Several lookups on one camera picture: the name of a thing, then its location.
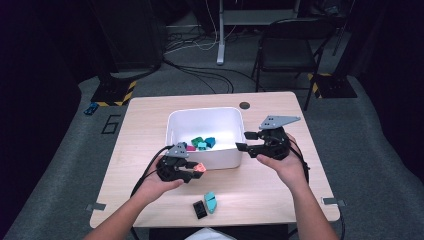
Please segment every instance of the office chair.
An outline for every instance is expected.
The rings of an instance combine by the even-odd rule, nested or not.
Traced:
[[[312,73],[308,97],[304,106],[306,111],[315,83],[324,47],[334,35],[336,28],[324,18],[293,18],[271,23],[262,33],[252,71],[256,72],[256,92],[259,91],[260,72],[297,72]],[[315,52],[309,41],[319,40]]]

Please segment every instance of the yellow black tape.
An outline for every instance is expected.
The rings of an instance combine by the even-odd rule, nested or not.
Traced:
[[[322,73],[322,74],[319,74],[319,75],[321,75],[321,76],[331,76],[331,74],[329,74],[329,73]],[[308,74],[308,79],[309,79],[309,81],[311,81],[312,74]],[[319,91],[319,88],[318,88],[318,85],[317,85],[316,82],[314,83],[314,86],[312,86],[312,91],[314,92],[314,95],[315,95],[316,98],[323,98],[322,95],[321,95],[321,92]]]
[[[97,102],[97,104],[99,104],[100,107],[124,106],[124,105],[127,105],[127,103],[131,99],[132,93],[134,92],[135,84],[136,84],[136,81],[132,82],[129,85],[128,91],[125,94],[125,97],[124,97],[124,99],[122,101],[116,101],[116,102]]]

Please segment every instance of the white box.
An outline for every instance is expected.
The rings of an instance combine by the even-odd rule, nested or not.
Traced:
[[[199,108],[171,113],[166,131],[167,146],[197,137],[215,138],[215,145],[204,151],[188,151],[188,161],[203,163],[206,170],[235,168],[240,166],[242,152],[236,142],[245,143],[241,113],[233,107]]]

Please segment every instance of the person's left hand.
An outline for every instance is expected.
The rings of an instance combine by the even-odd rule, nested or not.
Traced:
[[[156,164],[163,156],[158,156],[150,167],[148,174],[156,170]],[[133,197],[139,198],[146,202],[146,204],[156,201],[166,191],[175,189],[184,183],[182,179],[177,179],[172,182],[164,182],[159,178],[157,173],[152,173],[144,179],[140,188]]]

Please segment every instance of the chair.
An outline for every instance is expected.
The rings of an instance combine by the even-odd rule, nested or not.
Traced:
[[[346,31],[346,27],[349,24],[349,18],[355,7],[355,0],[339,0],[339,1],[328,1],[330,7],[328,10],[323,9],[322,6],[317,5],[318,1],[310,3],[309,11],[306,14],[307,17],[312,18],[331,18],[334,21],[337,29],[336,35],[338,35],[336,46],[334,47],[333,56],[336,56],[337,50],[340,46],[343,34]]]
[[[314,86],[325,45],[334,35],[334,24],[324,18],[294,18],[271,23],[262,33],[252,71],[256,72],[256,92],[259,91],[260,72],[302,72],[312,73],[306,111]],[[319,40],[315,52],[309,41]]]

